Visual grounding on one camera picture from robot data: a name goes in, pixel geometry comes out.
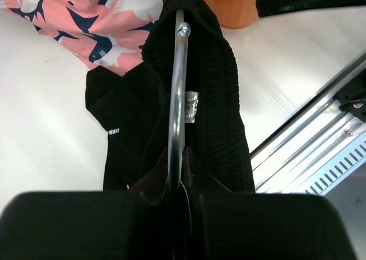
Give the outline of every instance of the white surface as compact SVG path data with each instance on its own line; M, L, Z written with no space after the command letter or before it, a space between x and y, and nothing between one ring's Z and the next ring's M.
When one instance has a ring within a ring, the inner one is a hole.
M366 8L307 11L224 30L252 151L366 50Z
M86 66L0 13L0 209L30 190L101 190L106 133L86 111ZM251 150L366 49L366 9L317 11L224 30Z
M101 190L106 133L85 109L87 67L0 13L0 211L30 190Z

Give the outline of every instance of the orange object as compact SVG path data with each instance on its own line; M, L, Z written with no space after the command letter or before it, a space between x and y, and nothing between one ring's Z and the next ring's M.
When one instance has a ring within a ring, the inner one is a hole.
M241 29L258 19L256 0L205 0L220 26Z

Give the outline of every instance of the pink garment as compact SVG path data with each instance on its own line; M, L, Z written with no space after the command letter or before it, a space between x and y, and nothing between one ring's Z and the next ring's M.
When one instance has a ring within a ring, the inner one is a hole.
M0 10L31 22L90 69L123 76L142 62L141 47L163 0L0 0Z

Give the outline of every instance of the black garment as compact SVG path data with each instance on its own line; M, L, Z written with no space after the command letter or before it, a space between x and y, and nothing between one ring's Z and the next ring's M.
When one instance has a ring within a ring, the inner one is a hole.
M254 191L235 58L203 0L166 0L142 50L144 62L123 78L101 67L88 73L86 108L105 130L119 129L109 135L104 189L135 183L168 143L177 10L192 29L186 90L200 94L196 122L186 124L186 146L231 191Z

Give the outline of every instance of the care label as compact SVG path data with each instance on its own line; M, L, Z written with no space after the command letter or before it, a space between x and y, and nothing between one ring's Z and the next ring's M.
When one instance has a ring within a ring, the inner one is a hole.
M186 123L194 123L198 106L198 95L195 91L185 92L185 108L184 108L184 121Z

